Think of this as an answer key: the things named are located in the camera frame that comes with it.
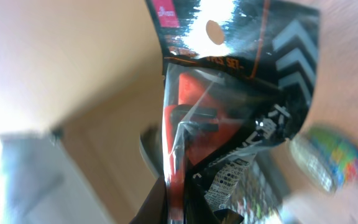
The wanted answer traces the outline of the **red black snack packet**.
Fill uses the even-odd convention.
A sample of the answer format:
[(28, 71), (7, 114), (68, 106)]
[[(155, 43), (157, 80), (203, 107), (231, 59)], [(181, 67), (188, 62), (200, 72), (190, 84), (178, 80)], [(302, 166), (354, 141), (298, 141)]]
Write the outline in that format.
[(277, 223), (272, 151), (308, 114), (320, 13), (294, 1), (147, 0), (163, 56), (163, 223)]

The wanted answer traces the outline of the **tin can with pull tab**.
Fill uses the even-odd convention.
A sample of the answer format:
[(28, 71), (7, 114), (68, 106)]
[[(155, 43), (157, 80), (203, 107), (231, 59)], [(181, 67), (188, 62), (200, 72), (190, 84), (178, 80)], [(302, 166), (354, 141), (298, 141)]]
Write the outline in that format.
[(358, 181), (358, 147), (331, 127), (309, 127), (289, 142), (288, 149), (300, 170), (326, 193)]

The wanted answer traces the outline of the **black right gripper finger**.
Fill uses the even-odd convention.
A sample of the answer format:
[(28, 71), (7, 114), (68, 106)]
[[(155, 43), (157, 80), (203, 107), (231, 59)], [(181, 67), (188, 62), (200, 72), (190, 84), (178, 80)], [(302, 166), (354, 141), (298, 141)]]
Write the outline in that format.
[(165, 180), (160, 176), (136, 216), (130, 224), (166, 224), (167, 223), (167, 193)]

